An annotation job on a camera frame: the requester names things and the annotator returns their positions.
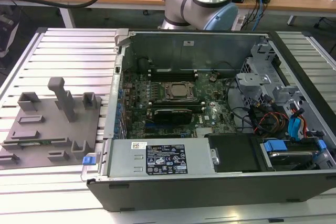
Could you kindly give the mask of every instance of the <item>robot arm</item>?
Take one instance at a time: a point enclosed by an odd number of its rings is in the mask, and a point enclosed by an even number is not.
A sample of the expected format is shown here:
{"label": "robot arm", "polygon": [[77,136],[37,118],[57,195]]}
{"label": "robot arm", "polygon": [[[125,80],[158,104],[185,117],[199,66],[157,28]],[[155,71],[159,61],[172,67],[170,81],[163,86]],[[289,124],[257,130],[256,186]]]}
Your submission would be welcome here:
{"label": "robot arm", "polygon": [[231,0],[166,0],[161,29],[229,30],[237,14]]}

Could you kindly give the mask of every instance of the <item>green circuit board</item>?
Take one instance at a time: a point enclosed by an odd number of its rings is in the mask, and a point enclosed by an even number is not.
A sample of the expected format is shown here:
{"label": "green circuit board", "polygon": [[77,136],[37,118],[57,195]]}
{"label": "green circuit board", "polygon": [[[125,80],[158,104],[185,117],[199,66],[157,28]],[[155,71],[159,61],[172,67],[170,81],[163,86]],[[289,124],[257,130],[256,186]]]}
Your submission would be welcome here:
{"label": "green circuit board", "polygon": [[195,82],[188,83],[192,97],[205,102],[203,112],[194,113],[190,124],[156,125],[148,117],[148,102],[153,98],[164,100],[164,87],[169,82],[153,82],[142,74],[130,75],[126,108],[129,118],[127,138],[202,137],[200,133],[236,132],[236,125],[223,97],[223,80],[210,82],[210,76],[210,72],[200,72]]}

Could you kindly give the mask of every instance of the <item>metal bracket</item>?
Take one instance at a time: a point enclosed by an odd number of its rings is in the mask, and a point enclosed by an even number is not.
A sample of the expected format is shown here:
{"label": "metal bracket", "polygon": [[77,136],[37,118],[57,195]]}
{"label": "metal bracket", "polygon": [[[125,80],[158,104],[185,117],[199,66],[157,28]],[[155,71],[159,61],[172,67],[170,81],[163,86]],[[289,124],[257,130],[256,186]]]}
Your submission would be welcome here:
{"label": "metal bracket", "polygon": [[299,92],[300,90],[297,86],[276,86],[273,90],[273,95],[276,102],[286,103],[292,99],[293,95]]}
{"label": "metal bracket", "polygon": [[114,41],[116,46],[124,46],[130,44],[130,35],[127,28],[120,28],[115,31]]}

